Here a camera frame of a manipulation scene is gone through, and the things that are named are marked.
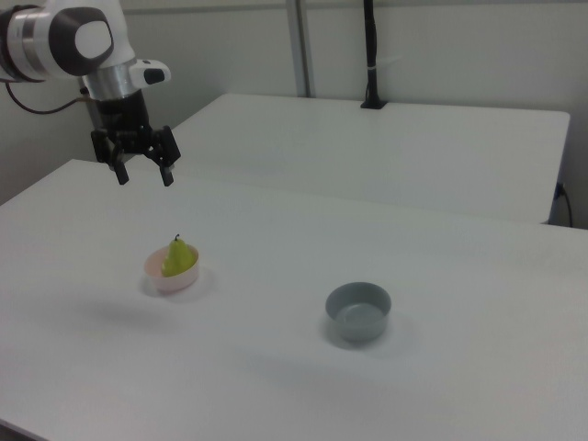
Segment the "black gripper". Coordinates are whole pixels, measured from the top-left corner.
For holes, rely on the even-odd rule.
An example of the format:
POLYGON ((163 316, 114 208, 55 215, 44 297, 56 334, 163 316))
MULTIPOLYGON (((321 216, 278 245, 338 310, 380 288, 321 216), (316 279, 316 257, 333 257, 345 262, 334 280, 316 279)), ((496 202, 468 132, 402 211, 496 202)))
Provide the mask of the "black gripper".
POLYGON ((123 186, 130 180, 125 153, 142 154, 159 167, 164 185, 171 186, 172 169, 181 152, 170 127, 151 128, 142 91, 121 99, 96 101, 96 107, 101 121, 91 132, 96 160, 107 164, 123 186))

